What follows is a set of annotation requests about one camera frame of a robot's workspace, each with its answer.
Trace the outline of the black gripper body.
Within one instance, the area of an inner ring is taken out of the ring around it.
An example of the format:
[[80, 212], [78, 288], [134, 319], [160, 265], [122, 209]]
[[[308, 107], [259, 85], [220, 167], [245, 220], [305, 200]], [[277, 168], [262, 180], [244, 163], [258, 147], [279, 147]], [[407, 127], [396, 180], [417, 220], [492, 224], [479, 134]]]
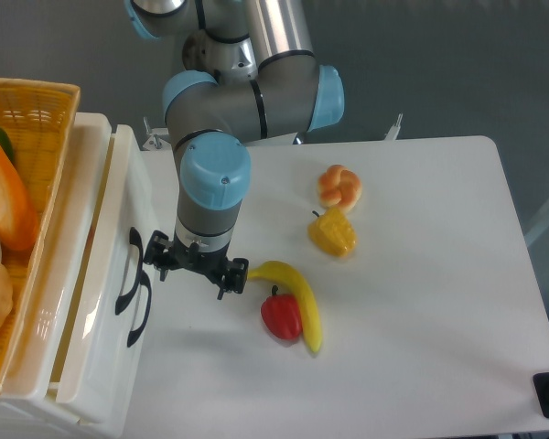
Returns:
[[222, 277], [227, 261], [229, 245], [215, 252], [203, 252], [197, 244], [187, 247], [175, 240], [169, 255], [174, 260], [173, 270], [183, 269], [206, 277]]

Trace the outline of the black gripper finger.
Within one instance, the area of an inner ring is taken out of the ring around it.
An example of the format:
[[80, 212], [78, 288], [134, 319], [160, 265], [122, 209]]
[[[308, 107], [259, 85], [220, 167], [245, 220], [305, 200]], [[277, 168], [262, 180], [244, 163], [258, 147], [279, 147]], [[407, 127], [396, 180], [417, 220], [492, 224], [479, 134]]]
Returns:
[[245, 258], [221, 258], [217, 265], [210, 269], [206, 277], [218, 286], [217, 299], [221, 300], [225, 294], [241, 294], [246, 285], [249, 270], [249, 261]]
[[174, 256], [171, 251], [173, 241], [160, 230], [155, 230], [145, 248], [144, 263], [152, 265], [159, 271], [159, 279], [165, 281], [174, 269]]

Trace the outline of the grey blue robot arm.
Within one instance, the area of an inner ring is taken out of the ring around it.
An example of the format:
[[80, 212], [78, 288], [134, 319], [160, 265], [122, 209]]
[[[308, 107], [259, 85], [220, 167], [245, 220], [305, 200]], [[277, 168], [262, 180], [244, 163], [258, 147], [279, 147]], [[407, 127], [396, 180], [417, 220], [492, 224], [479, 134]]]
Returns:
[[172, 236], [155, 232], [144, 261], [161, 274], [205, 276], [241, 293], [248, 262], [228, 247], [250, 186], [249, 142], [307, 133], [343, 116], [342, 80], [318, 64], [298, 1], [128, 1], [136, 31], [188, 34], [184, 70], [162, 93], [178, 174]]

